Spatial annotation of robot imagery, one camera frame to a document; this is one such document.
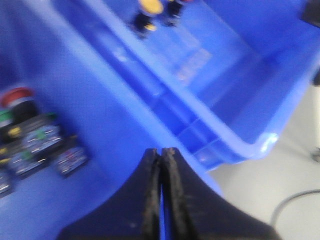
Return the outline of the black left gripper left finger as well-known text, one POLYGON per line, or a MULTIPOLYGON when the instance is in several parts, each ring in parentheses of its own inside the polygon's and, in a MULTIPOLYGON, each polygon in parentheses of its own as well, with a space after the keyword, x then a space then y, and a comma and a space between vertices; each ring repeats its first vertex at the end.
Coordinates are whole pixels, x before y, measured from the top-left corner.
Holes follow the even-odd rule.
POLYGON ((98 208, 64 227, 59 240, 159 240, 160 156, 144 152, 121 188, 98 208))

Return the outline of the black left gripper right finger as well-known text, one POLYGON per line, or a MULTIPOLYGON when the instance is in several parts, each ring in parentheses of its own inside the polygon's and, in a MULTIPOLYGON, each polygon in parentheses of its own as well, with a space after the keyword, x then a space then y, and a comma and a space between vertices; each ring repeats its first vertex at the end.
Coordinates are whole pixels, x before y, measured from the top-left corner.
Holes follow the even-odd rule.
POLYGON ((212 190, 174 147, 163 148, 162 187, 169 240, 279 240, 276 230, 212 190))

